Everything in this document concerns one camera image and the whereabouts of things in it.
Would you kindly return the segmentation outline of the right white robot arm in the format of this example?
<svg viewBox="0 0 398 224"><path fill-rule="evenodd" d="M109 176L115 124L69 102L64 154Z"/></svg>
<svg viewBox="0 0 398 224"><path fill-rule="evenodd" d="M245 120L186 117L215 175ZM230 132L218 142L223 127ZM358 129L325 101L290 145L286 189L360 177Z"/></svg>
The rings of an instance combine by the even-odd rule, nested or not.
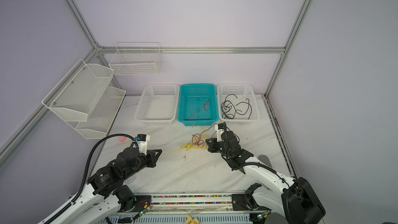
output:
<svg viewBox="0 0 398 224"><path fill-rule="evenodd" d="M283 175L241 148L226 123L216 124L215 131L216 137L205 141L208 151L219 153L232 171L257 180L244 194L249 210L268 208L290 224L317 224L324 218L326 210L306 179Z"/></svg>

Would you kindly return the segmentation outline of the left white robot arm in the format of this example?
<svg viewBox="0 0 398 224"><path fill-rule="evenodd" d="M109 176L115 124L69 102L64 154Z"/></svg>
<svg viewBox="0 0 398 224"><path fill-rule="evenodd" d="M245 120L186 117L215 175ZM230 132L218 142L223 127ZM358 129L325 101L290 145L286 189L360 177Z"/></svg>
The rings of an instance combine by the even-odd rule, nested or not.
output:
<svg viewBox="0 0 398 224"><path fill-rule="evenodd" d="M87 164L78 192L43 224L96 224L119 211L135 212L133 220L137 220L150 210L151 196L136 196L124 182L145 168L154 168L162 150L147 148L148 135L123 136L132 144L91 176Z"/></svg>

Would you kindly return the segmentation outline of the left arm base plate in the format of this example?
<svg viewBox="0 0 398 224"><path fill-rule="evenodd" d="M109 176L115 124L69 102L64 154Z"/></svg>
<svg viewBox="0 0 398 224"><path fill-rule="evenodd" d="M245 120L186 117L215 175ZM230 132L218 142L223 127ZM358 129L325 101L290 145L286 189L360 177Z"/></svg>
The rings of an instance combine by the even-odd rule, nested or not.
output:
<svg viewBox="0 0 398 224"><path fill-rule="evenodd" d="M145 205L150 205L152 201L152 196L150 195L138 195L133 197L124 198L119 203L119 199L116 198L116 213L123 212L140 212L144 210Z"/></svg>

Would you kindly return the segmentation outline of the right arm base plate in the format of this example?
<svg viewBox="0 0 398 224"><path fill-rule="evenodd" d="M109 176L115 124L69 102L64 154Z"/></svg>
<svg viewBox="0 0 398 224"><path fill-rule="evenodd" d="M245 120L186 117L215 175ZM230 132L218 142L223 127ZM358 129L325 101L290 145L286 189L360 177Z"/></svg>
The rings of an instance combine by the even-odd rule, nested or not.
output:
<svg viewBox="0 0 398 224"><path fill-rule="evenodd" d="M233 211L270 211L269 208L255 203L253 197L247 200L245 194L233 194L231 197Z"/></svg>

